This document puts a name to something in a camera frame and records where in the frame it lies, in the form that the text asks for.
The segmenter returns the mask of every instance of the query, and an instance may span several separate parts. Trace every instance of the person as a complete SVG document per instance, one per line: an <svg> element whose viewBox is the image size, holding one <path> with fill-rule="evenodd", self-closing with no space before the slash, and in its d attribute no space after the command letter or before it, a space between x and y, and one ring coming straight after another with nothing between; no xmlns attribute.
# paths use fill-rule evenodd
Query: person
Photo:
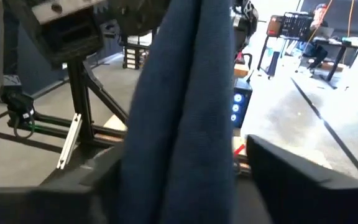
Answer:
<svg viewBox="0 0 358 224"><path fill-rule="evenodd" d="M313 15L313 22L310 26L311 34L316 30L318 27L328 27L328 23L324 20L324 15L327 11L326 4L318 4L316 9L311 13ZM297 43L296 48L303 52L304 56L307 57L314 57L314 62L311 63L307 70L312 74L312 71L320 65L321 62L327 57L328 52L322 46L317 45L312 42L299 42Z"/></svg>

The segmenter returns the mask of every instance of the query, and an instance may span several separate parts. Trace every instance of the desk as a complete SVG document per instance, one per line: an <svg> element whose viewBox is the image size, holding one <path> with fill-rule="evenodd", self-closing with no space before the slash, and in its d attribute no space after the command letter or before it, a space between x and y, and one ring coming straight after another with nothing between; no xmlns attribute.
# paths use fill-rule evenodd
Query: desk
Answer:
<svg viewBox="0 0 358 224"><path fill-rule="evenodd" d="M260 53L260 58L259 58L259 63L258 63L258 67L257 67L257 70L260 70L260 66L262 64L262 60L263 60L263 57L264 57L264 54L265 54L265 51L266 51L266 48L267 48L267 42L269 41L269 38L271 38L272 36L266 36L266 39L265 39L265 43L264 43L264 46L262 47L262 52ZM274 37L274 38L282 38L282 39L285 39L285 40L288 40L288 38L285 38L285 37ZM333 76L334 76L334 73L338 67L338 64L339 62L341 62L344 54L345 54L345 51L347 48L352 48L352 49L358 49L358 45L344 45L342 42L330 42L329 40L324 40L324 39L314 39L313 40L314 43L318 44L318 45L330 45L330 46L335 46L335 47L340 47L341 49L339 50L339 53L334 61L334 65L332 67L332 69L329 71L328 73L328 76L327 78L324 78L324 81L328 82L328 84L332 87L332 88L335 88L333 87L329 82L333 79ZM272 61L271 61L271 64L275 67L276 64L277 64L277 60L278 58L276 57L272 57Z"/></svg>

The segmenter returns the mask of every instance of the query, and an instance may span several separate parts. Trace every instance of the concrete floor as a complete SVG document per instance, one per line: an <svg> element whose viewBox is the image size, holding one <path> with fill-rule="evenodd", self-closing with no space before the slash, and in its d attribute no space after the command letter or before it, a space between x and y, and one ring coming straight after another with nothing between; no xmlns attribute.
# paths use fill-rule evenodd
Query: concrete floor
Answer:
<svg viewBox="0 0 358 224"><path fill-rule="evenodd" d="M95 68L94 74L128 110L139 72L123 70L121 62L111 62ZM317 88L301 77L295 80L358 160L358 98L343 91ZM258 134L291 150L321 151L334 170L358 179L355 165L300 95L289 75L277 75L270 81L255 75L252 86L254 94L243 134ZM104 124L111 112L93 94L90 97L93 119L97 124ZM70 86L63 85L39 98L35 108L41 113L71 119L74 111ZM4 105L0 105L0 113L4 111ZM63 140L35 134L28 141L15 142L12 129L6 126L7 120L7 116L0 119L0 186L39 185L55 169Z"/></svg>

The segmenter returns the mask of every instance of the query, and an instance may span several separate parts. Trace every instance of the black surface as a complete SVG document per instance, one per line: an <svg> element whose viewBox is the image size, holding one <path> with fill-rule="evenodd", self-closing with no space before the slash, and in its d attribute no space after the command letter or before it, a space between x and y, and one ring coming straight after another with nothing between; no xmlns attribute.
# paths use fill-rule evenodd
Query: black surface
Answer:
<svg viewBox="0 0 358 224"><path fill-rule="evenodd" d="M274 223L358 223L358 180L250 135L252 177Z"/></svg>
<svg viewBox="0 0 358 224"><path fill-rule="evenodd" d="M0 223L113 223L122 147L40 187L0 188Z"/></svg>
<svg viewBox="0 0 358 224"><path fill-rule="evenodd" d="M262 196L252 180L238 178L236 182L236 192L235 224L272 223Z"/></svg>

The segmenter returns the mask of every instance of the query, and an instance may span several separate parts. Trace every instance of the blue towel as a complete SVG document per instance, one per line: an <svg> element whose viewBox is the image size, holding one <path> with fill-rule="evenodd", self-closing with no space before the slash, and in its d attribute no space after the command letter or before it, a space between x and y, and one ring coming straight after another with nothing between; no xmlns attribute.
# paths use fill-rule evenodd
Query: blue towel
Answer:
<svg viewBox="0 0 358 224"><path fill-rule="evenodd" d="M132 100L120 224L231 223L231 0L172 0Z"/></svg>

